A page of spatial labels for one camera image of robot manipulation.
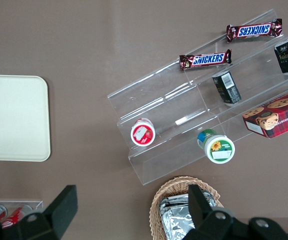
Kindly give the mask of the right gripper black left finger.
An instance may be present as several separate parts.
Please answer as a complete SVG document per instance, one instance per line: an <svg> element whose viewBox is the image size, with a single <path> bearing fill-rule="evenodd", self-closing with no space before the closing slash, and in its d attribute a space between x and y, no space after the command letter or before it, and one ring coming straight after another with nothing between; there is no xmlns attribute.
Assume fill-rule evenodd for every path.
<svg viewBox="0 0 288 240"><path fill-rule="evenodd" d="M60 240L77 211L77 187L67 185L42 212L32 212L9 228L0 223L0 240Z"/></svg>

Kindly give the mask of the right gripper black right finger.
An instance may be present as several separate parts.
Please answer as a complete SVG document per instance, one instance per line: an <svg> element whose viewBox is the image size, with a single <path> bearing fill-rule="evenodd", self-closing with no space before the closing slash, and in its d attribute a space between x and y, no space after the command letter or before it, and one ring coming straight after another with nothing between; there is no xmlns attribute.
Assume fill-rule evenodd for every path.
<svg viewBox="0 0 288 240"><path fill-rule="evenodd" d="M211 207L198 185L188 187L188 209L195 228L185 240L288 240L282 227L269 218L254 217L245 224L226 208Z"/></svg>

